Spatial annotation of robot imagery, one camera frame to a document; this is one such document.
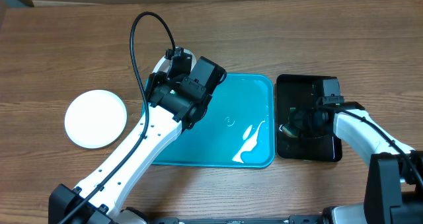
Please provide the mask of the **green yellow sponge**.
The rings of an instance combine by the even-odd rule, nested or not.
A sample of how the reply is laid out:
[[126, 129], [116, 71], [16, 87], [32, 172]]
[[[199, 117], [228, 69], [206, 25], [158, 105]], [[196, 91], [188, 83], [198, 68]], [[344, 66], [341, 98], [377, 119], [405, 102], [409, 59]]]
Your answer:
[[286, 136], [291, 138], [298, 138], [299, 131], [297, 128], [290, 126], [289, 124], [281, 125], [279, 130]]

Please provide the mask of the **white plate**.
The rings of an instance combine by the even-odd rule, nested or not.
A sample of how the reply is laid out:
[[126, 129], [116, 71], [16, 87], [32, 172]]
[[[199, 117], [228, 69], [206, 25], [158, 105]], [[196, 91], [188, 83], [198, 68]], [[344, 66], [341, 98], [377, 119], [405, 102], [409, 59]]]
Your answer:
[[[179, 46], [176, 47], [176, 51], [181, 51], [184, 52], [188, 55], [190, 55], [192, 61], [191, 61], [191, 68], [190, 70], [193, 70], [193, 68], [195, 67], [195, 64], [197, 62], [196, 56], [190, 51], [187, 50], [185, 48], [181, 48]], [[153, 69], [153, 72], [156, 73], [158, 71], [163, 71], [163, 72], [167, 72], [169, 70], [169, 67], [171, 65], [171, 61], [169, 59], [166, 59], [165, 56], [163, 56], [156, 64], [156, 66]]]
[[69, 105], [64, 128], [76, 145], [99, 149], [118, 139], [126, 122], [127, 110], [121, 98], [110, 91], [91, 90], [80, 94]]

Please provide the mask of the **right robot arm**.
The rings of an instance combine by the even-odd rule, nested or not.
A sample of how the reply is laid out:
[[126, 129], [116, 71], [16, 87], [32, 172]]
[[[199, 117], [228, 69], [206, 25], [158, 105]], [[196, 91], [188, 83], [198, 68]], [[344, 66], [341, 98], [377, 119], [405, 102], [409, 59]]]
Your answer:
[[422, 152], [389, 135], [357, 102], [345, 102], [338, 79], [311, 84], [312, 105], [290, 110], [280, 131], [296, 140], [331, 135], [368, 166], [364, 201], [327, 207], [312, 223], [421, 223]]

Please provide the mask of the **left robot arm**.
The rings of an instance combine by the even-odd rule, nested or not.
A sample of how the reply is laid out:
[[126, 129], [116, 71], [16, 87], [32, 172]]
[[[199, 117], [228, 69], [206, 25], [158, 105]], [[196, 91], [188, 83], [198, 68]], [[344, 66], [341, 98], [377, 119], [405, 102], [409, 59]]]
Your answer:
[[60, 184], [49, 197], [49, 223], [146, 223], [123, 204], [151, 163], [206, 114], [227, 75], [184, 48], [168, 50], [147, 80], [145, 112], [114, 152], [74, 188]]

